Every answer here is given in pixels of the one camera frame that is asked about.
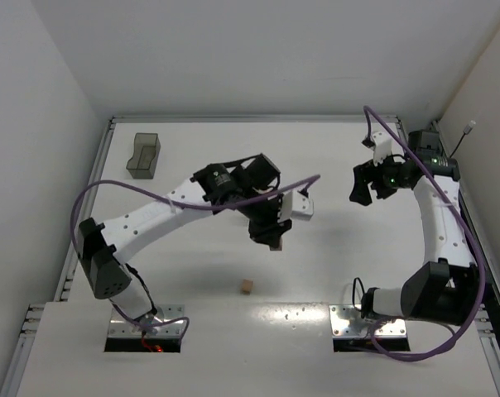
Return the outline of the translucent grey plastic bin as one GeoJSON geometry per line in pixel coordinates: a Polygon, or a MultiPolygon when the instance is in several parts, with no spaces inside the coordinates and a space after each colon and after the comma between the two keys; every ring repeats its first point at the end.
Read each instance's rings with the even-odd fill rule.
{"type": "Polygon", "coordinates": [[[133,154],[126,170],[133,179],[153,179],[161,144],[156,133],[137,133],[133,140],[133,154]]]}

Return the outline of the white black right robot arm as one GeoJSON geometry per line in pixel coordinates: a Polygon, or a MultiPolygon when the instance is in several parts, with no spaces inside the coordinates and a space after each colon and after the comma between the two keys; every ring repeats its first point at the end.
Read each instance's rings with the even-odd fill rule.
{"type": "Polygon", "coordinates": [[[478,292],[478,267],[455,218],[460,213],[457,161],[443,155],[437,132],[413,132],[408,142],[412,155],[393,153],[386,132],[371,133],[363,145],[373,158],[354,167],[350,201],[368,206],[410,189],[420,209],[425,254],[423,265],[403,286],[364,292],[362,317],[462,325],[478,292]]]}

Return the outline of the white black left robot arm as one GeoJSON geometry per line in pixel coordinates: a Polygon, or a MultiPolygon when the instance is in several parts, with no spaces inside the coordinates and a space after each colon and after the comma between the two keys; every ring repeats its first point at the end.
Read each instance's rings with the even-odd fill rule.
{"type": "Polygon", "coordinates": [[[234,205],[248,221],[251,240],[271,249],[292,227],[293,199],[278,194],[263,198],[279,169],[263,154],[242,162],[213,163],[196,171],[160,200],[121,217],[96,222],[87,218],[77,231],[80,264],[96,299],[109,300],[134,322],[155,313],[145,283],[130,266],[142,249],[188,223],[220,213],[234,205]]]}

